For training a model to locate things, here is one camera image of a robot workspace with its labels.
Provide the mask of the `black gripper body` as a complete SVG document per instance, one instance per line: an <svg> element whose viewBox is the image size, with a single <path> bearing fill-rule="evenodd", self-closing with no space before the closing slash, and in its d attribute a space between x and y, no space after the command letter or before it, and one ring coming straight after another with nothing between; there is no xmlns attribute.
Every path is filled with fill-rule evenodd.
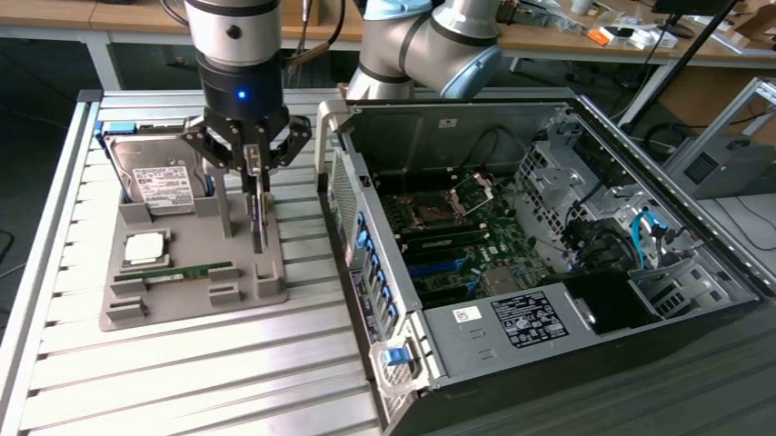
<svg viewBox="0 0 776 436"><path fill-rule="evenodd" d="M234 66L196 55L204 91L204 120L220 133L232 124L242 130L245 144L256 143L257 128L270 142L288 125L283 102L283 56L274 54L258 64Z"/></svg>

